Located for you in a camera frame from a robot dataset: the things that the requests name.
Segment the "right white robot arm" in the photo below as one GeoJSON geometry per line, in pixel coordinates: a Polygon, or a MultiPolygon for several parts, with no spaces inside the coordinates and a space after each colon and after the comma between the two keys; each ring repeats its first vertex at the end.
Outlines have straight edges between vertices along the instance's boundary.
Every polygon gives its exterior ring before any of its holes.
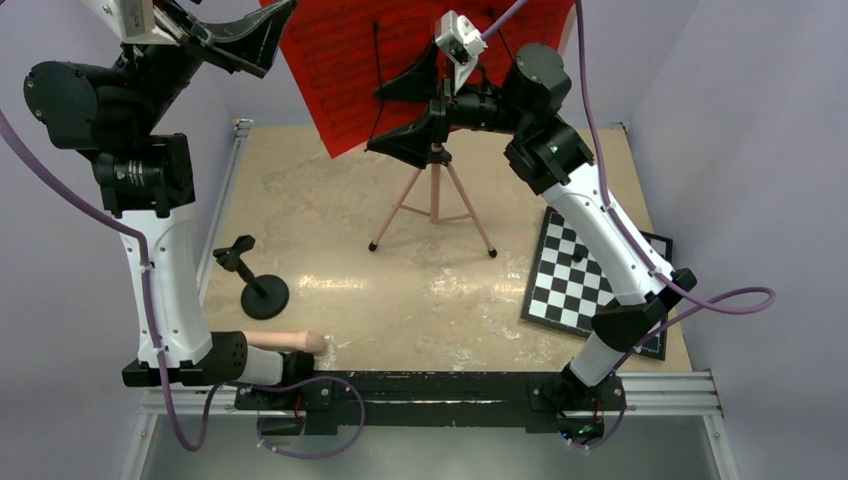
{"type": "Polygon", "coordinates": [[[592,317],[592,334],[561,373],[564,399],[584,407],[625,354],[695,287],[696,277],[650,252],[601,183],[590,148],[559,116],[572,82],[557,51],[529,43],[518,50],[502,85],[463,86],[455,94],[450,86],[419,90],[416,98],[429,102],[422,115],[368,140],[367,147],[422,168],[448,161],[444,145],[454,129],[511,135],[504,151],[509,166],[575,231],[614,295],[592,317]]]}

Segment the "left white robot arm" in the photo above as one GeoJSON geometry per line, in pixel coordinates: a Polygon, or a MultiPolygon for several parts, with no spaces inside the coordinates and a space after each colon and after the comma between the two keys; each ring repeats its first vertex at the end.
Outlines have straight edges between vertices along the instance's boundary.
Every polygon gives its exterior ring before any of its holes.
{"type": "Polygon", "coordinates": [[[108,66],[35,65],[24,98],[51,143],[91,165],[102,203],[96,217],[124,244],[139,323],[127,387],[259,385],[272,408],[297,399],[314,357],[251,345],[239,331],[213,332],[193,271],[196,201],[187,137],[155,127],[203,64],[263,77],[274,63],[293,1],[274,1],[224,23],[199,20],[175,1],[92,1],[120,39],[108,66]]]}

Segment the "black microphone stand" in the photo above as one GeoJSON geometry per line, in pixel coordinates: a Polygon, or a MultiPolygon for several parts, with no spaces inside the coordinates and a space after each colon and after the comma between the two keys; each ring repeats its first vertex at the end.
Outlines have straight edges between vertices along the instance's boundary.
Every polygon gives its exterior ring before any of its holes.
{"type": "Polygon", "coordinates": [[[237,273],[245,283],[240,295],[244,313],[255,320],[269,320],[279,315],[287,306],[290,290],[279,276],[256,276],[242,259],[242,255],[255,247],[256,239],[241,235],[229,247],[216,248],[212,255],[224,270],[237,273]]]}

